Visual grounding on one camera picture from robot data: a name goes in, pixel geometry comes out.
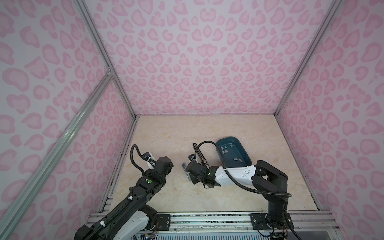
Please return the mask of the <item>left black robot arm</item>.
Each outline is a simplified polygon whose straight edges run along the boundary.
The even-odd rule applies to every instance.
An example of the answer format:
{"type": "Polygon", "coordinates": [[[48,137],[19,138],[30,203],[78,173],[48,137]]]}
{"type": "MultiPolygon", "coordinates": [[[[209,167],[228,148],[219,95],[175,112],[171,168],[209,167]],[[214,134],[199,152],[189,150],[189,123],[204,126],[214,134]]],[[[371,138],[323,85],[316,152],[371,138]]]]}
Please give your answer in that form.
{"type": "Polygon", "coordinates": [[[140,231],[155,231],[157,211],[148,206],[155,194],[166,184],[166,176],[173,163],[167,157],[156,161],[153,169],[147,170],[138,179],[129,194],[101,220],[88,227],[81,226],[75,240],[130,240],[140,231]]]}

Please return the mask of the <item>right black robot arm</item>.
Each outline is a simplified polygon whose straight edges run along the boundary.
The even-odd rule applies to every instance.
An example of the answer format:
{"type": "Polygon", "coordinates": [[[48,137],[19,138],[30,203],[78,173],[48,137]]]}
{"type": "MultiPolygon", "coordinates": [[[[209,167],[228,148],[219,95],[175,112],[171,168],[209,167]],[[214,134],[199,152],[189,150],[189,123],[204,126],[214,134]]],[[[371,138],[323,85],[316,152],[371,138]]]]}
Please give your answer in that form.
{"type": "Polygon", "coordinates": [[[202,183],[205,188],[234,184],[239,188],[262,195],[268,201],[265,221],[270,229],[294,228],[288,214],[288,176],[266,161],[257,161],[254,166],[229,168],[212,166],[209,169],[197,162],[186,167],[192,183],[202,183]]]}

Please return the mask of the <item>black stapler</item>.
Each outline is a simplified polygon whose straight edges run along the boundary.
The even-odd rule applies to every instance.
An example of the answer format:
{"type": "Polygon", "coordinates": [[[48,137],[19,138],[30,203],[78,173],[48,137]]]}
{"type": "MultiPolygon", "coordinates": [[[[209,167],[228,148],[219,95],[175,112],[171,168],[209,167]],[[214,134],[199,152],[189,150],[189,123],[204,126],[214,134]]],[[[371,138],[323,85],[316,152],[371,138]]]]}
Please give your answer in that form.
{"type": "Polygon", "coordinates": [[[205,156],[203,155],[203,153],[202,153],[201,150],[199,149],[198,144],[197,144],[197,143],[193,143],[193,148],[194,148],[194,150],[196,151],[197,156],[198,156],[198,157],[200,158],[200,160],[202,161],[202,165],[204,165],[207,169],[209,169],[209,168],[210,168],[210,165],[208,164],[207,159],[205,158],[205,156]]]}

